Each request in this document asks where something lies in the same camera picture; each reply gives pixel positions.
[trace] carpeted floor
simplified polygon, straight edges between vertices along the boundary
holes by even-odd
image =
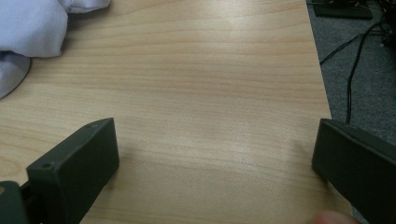
[[[368,4],[374,14],[371,21],[316,17],[313,6],[307,6],[320,60],[380,21],[379,4],[376,1]],[[346,119],[347,79],[359,43],[358,39],[321,66],[333,119]],[[368,36],[352,82],[350,123],[396,145],[395,114],[396,47],[382,45],[382,36]],[[353,213],[362,223],[367,223],[356,210]]]

